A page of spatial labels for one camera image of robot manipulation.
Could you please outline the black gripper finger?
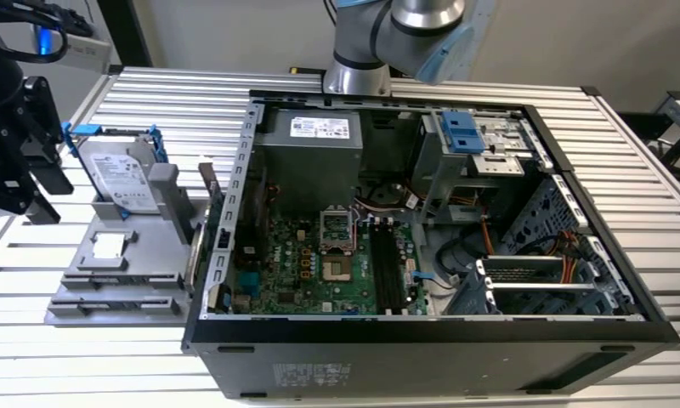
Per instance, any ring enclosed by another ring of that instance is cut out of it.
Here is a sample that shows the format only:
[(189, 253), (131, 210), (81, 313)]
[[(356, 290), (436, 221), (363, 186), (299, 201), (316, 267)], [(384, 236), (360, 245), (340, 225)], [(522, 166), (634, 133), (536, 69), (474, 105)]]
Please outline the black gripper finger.
[(57, 152), (64, 142), (61, 122), (49, 83), (43, 76), (29, 76), (23, 82), (23, 114), (19, 114), (27, 139), (21, 152), (43, 188), (52, 195), (69, 195), (73, 186), (63, 171)]
[(45, 195), (60, 193), (59, 127), (0, 127), (0, 217), (24, 215), (56, 224)]

